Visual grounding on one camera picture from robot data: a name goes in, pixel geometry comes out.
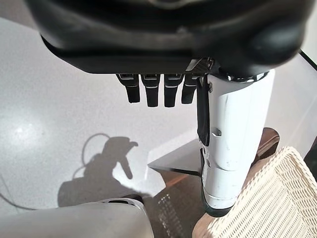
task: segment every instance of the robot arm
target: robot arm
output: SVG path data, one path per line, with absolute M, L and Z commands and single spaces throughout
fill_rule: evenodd
M 208 75 L 199 82 L 198 96 L 205 96 L 198 98 L 198 109 L 208 110 L 198 110 L 202 198 L 213 217 L 226 215 L 240 194 L 260 143 L 274 75 L 271 70 L 244 82 Z
M 256 154 L 274 70 L 300 49 L 314 0 L 26 0 L 47 48 L 89 73 L 115 73 L 130 103 L 166 107 L 197 84 L 203 202 L 234 205 Z

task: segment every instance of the white robot part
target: white robot part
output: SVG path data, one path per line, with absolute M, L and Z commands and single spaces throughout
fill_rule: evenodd
M 141 202 L 114 198 L 0 219 L 1 238 L 154 238 Z
M 275 71 L 257 82 L 208 76 L 210 143 L 203 146 L 203 190 L 211 209 L 231 208 L 255 158 L 270 102 Z

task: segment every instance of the wicker basket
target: wicker basket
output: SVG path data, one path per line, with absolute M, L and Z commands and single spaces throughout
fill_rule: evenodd
M 193 237 L 317 237 L 317 183 L 300 154 L 285 147 L 257 162 L 229 214 L 205 214 Z

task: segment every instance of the white wicker basket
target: white wicker basket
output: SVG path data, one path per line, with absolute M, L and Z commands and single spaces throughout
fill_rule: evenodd
M 205 214 L 193 237 L 317 237 L 317 183 L 300 154 L 285 147 L 255 164 L 229 214 Z

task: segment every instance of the woven texture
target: woven texture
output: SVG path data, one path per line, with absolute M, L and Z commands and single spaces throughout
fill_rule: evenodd
M 285 147 L 260 162 L 229 214 L 205 214 L 193 237 L 317 237 L 317 183 L 300 154 Z

